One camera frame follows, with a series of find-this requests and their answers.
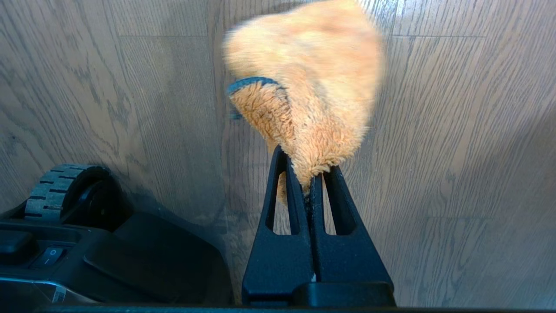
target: orange microfiber cloth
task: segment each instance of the orange microfiber cloth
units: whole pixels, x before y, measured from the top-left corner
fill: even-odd
[[[224,41],[240,80],[238,112],[292,160],[307,195],[311,178],[359,149],[383,76],[380,34],[354,0],[315,2],[252,19]],[[285,173],[279,199],[286,203]]]

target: rubber wheel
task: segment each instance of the rubber wheel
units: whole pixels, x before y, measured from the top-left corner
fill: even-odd
[[[110,172],[97,165],[63,164],[41,177],[31,191],[25,208],[25,219],[63,223],[70,209],[77,207],[82,193],[110,177]]]

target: laminate flooring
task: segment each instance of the laminate flooring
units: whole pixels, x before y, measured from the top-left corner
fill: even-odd
[[[238,295],[270,156],[229,118],[220,43],[304,2],[1,0],[0,210],[56,164],[106,165],[215,244]],[[388,76],[341,168],[398,304],[556,309],[556,1],[358,2]]]

